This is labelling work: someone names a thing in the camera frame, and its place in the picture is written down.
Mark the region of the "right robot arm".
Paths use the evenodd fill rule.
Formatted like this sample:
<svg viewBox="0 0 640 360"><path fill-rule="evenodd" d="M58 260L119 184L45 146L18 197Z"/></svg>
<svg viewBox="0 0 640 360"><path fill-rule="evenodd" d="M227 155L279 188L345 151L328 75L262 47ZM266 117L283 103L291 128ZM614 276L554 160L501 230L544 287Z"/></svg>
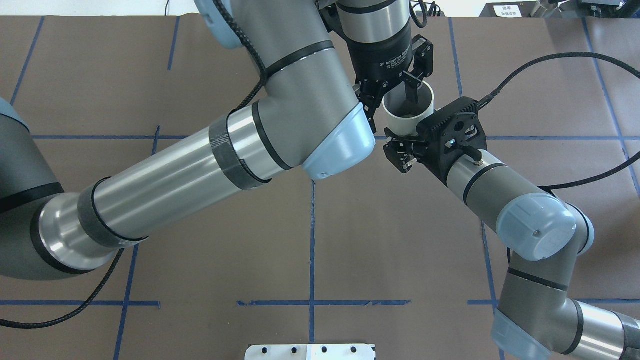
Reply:
<svg viewBox="0 0 640 360"><path fill-rule="evenodd" d="M389 161L406 173L423 164L432 173L448 166L443 184L511 250L491 336L520 360L553 353L581 360L637 360L639 321L570 298L578 256L594 243L594 224L507 166L481 141L437 143L385 130Z"/></svg>

